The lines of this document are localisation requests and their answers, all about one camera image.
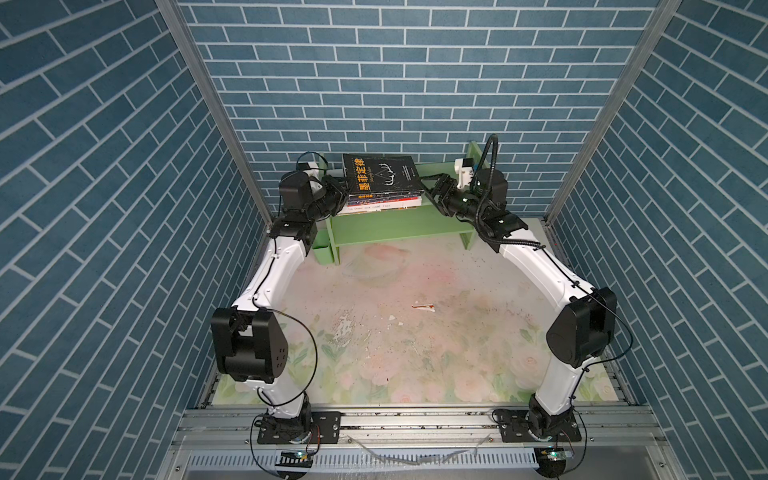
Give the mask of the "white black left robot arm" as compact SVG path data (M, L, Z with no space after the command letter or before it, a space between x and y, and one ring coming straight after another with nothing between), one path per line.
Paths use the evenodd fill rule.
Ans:
M231 306L214 311L210 328L218 371L254 390L269 416L294 420L310 404L306 389L285 373L289 346L277 307L313 246L317 223L340 212L348 193L337 178L307 171L285 174L279 191L282 210L259 267Z

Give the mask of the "red blue manga book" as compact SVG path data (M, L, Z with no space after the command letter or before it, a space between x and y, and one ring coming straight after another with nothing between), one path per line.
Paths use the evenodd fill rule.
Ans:
M414 197L414 198L390 200L390 201L384 201L384 202L345 205L343 209L340 211L340 213L356 214L356 213L377 212L377 211L391 210L391 209L408 209L408 208L420 207L421 205L422 205L422 198Z

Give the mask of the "black book with gold text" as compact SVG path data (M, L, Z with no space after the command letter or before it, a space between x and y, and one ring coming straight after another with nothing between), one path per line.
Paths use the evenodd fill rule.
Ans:
M422 192L411 156L343 155L343 171L351 198L372 199Z

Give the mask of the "white book with brown bars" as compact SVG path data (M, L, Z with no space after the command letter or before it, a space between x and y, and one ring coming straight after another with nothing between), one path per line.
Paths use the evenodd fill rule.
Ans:
M342 210L338 213L338 216L368 214L368 213L377 213L377 212L392 211L392 210L404 210L404 209L412 209L412 208L418 208L418 207L421 207L421 204L418 202L394 202L394 203L367 204L367 205L356 205L356 206L347 205L342 208Z

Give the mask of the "dark purple book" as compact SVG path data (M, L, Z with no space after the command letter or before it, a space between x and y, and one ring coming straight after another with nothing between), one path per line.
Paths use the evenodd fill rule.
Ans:
M347 198L347 205L356 206L356 205L386 203L386 202L392 202L392 201L413 200L413 199L420 199L421 196L422 194L420 192L388 193L388 194L375 194L375 195L350 195Z

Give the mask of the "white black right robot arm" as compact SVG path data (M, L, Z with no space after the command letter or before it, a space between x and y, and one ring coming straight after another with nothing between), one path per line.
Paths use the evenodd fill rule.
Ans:
M553 428L573 412L582 375L613 340L615 294L568 270L520 217L505 209L507 183L497 170L476 170L464 188L448 174L424 180L424 193L442 215L471 224L478 237L526 274L553 306L556 316L546 332L551 359L529 401L530 424L541 431Z

